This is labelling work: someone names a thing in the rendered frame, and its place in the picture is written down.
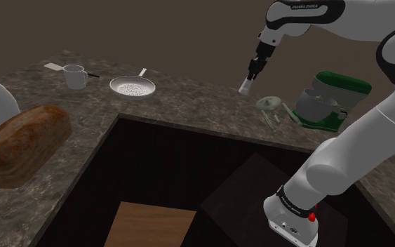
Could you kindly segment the grey toy spaceship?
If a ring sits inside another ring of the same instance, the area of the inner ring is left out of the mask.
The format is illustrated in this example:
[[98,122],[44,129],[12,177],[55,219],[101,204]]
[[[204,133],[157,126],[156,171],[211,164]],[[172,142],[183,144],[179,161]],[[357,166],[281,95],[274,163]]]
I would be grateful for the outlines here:
[[284,102],[282,102],[279,97],[267,96],[259,99],[255,103],[255,108],[261,113],[266,124],[273,132],[275,132],[276,129],[273,123],[271,122],[271,119],[275,121],[277,124],[281,123],[281,121],[275,114],[275,110],[279,106],[282,106],[285,109],[285,111],[288,113],[288,116],[291,118],[292,121],[294,121],[299,126],[302,125],[300,119],[294,115],[294,113],[290,110],[290,108]]

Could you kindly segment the green stand mixer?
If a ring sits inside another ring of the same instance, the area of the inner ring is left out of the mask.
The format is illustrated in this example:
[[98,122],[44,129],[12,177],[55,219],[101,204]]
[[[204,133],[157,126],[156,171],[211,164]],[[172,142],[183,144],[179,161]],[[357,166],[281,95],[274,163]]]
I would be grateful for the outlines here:
[[361,79],[322,71],[314,76],[312,87],[302,91],[295,109],[288,113],[304,128],[336,133],[371,90],[372,86]]

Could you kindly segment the grey frying pan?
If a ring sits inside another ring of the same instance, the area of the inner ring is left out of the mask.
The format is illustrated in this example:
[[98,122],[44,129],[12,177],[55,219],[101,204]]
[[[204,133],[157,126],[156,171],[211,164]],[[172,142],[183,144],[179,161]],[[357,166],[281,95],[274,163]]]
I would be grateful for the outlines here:
[[135,76],[119,76],[110,81],[109,87],[118,95],[129,100],[142,100],[156,91],[156,85],[145,78],[146,68]]

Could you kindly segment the white mug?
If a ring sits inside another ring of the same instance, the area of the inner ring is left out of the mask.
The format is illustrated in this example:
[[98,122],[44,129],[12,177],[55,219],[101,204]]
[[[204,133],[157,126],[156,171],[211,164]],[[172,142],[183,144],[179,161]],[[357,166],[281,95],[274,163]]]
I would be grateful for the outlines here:
[[82,90],[86,87],[88,73],[81,65],[65,65],[63,72],[68,88],[72,90]]

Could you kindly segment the brown bread loaf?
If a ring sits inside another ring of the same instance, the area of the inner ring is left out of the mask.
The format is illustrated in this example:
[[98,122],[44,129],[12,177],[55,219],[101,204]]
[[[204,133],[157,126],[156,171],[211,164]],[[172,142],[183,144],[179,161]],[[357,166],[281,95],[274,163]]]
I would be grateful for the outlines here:
[[23,186],[72,134],[69,114],[37,105],[0,125],[0,189]]

